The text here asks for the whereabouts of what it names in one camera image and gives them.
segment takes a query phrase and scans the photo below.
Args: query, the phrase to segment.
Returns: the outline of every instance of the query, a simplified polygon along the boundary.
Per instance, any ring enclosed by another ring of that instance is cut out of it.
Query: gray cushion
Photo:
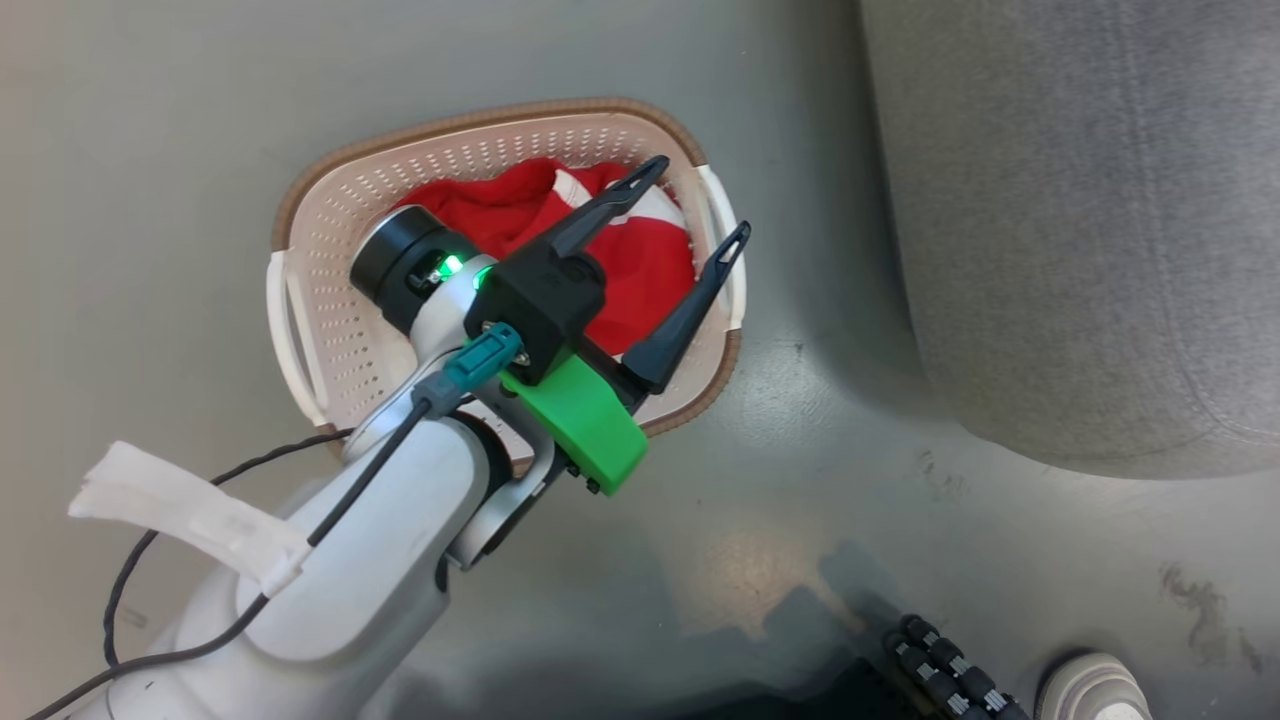
[[[1280,3],[867,0],[913,322],[972,432],[1280,465]]]

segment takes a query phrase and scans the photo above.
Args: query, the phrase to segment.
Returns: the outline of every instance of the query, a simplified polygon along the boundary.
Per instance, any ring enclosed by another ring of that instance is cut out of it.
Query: green bracket
[[[506,370],[499,377],[605,496],[622,487],[649,450],[649,438],[609,383],[577,355],[536,386],[526,386]]]

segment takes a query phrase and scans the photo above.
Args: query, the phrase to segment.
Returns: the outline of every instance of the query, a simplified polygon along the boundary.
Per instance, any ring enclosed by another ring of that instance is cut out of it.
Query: brown basket rim
[[[690,133],[689,129],[680,123],[680,120],[666,110],[630,97],[548,100],[543,102],[522,102],[517,105],[493,108],[489,110],[477,110],[475,113],[431,120],[410,128],[383,133],[360,142],[353,142],[329,152],[324,158],[320,158],[308,165],[305,170],[302,170],[302,174],[298,176],[298,179],[293,181],[293,184],[289,186],[288,192],[284,195],[284,200],[280,202],[280,209],[275,214],[275,225],[271,229],[271,250],[280,251],[289,249],[289,231],[293,227],[293,217],[298,211],[298,205],[302,202],[302,197],[306,196],[312,187],[315,187],[320,178],[329,174],[334,169],[346,165],[347,163],[366,158],[375,152],[390,150],[401,145],[420,142],[442,135],[451,135],[494,123],[589,113],[616,113],[649,120],[676,140],[680,147],[684,149],[685,154],[689,155],[689,160],[694,167],[707,164],[707,155],[703,152],[701,146],[698,145],[692,133]],[[726,332],[724,354],[721,356],[721,364],[716,369],[716,374],[712,375],[712,380],[705,388],[703,388],[703,392],[699,393],[699,396],[681,411],[654,418],[653,420],[645,423],[645,434],[654,437],[667,430],[678,428],[698,415],[701,415],[704,410],[710,407],[710,405],[716,402],[716,398],[719,397],[719,393],[723,392],[724,386],[728,384],[730,377],[733,374],[733,368],[737,365],[737,354],[741,347],[741,329]],[[321,428],[329,427],[332,427],[332,424],[325,424]]]

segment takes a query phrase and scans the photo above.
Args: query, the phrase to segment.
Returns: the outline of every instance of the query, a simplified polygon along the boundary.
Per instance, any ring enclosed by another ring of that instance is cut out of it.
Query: sneaker
[[[1050,675],[1036,702],[1036,720],[1151,720],[1151,710],[1133,674],[1098,652]]]

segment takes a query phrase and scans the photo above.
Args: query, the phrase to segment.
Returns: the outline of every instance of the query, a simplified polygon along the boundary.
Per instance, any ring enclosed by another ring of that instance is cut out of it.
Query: white stripe
[[[588,192],[586,187],[580,183],[577,178],[561,169],[556,170],[556,183],[552,186],[552,191],[558,195],[559,199],[570,206],[570,209],[581,208],[588,200],[591,199],[591,193]],[[671,223],[682,231],[689,231],[689,225],[685,224],[685,214],[680,211],[676,202],[668,197],[660,187],[650,187],[649,191],[640,197],[630,213],[620,218],[614,218],[609,224],[621,225],[631,218],[662,220],[664,223]]]

